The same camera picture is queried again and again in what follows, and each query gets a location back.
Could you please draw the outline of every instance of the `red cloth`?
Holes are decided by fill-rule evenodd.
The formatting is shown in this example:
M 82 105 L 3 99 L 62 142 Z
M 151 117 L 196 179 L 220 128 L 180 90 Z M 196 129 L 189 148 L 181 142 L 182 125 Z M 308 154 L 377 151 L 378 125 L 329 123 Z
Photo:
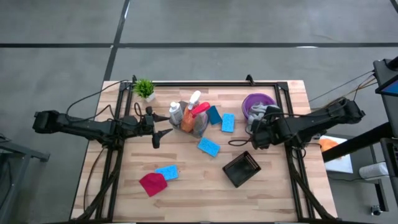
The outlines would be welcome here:
M 139 180 L 139 183 L 150 197 L 161 192 L 167 187 L 167 183 L 163 174 L 147 174 L 141 180 Z

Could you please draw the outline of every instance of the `white pot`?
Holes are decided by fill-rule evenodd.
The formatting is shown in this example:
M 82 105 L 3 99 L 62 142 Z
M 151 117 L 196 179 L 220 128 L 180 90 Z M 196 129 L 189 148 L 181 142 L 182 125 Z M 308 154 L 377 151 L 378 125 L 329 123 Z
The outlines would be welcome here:
M 145 98 L 145 101 L 147 103 L 151 102 L 155 98 L 155 92 L 153 92 L 151 95 L 149 95 L 147 98 Z

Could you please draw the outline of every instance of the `purple bowl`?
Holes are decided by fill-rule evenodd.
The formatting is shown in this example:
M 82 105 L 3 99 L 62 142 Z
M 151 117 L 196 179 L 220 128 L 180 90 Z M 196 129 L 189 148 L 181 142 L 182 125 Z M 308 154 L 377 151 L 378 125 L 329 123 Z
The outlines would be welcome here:
M 262 94 L 262 93 L 253 93 L 250 94 L 244 99 L 242 103 L 242 111 L 244 114 L 244 117 L 248 119 L 249 117 L 249 110 L 253 104 L 257 102 L 262 102 L 264 105 L 274 105 L 275 101 L 268 95 Z

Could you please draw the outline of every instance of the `potted plant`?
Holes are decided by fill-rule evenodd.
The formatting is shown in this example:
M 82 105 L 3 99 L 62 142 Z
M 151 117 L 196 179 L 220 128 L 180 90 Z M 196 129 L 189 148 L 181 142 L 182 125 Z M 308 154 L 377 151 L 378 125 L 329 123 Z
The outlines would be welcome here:
M 140 79 L 134 85 L 134 92 L 138 96 L 145 99 L 146 102 L 151 102 L 155 98 L 154 84 L 152 81 L 146 79 Z

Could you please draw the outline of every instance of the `black table leg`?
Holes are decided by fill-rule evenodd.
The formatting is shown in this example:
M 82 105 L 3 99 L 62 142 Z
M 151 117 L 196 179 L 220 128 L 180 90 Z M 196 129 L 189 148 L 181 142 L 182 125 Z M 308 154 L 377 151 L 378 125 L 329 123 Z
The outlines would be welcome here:
M 345 156 L 352 152 L 362 149 L 368 145 L 379 142 L 381 138 L 391 138 L 392 129 L 390 122 L 386 122 L 378 127 L 373 128 L 353 139 L 347 140 L 338 146 L 335 146 L 322 153 L 323 161 L 329 162 L 341 156 Z

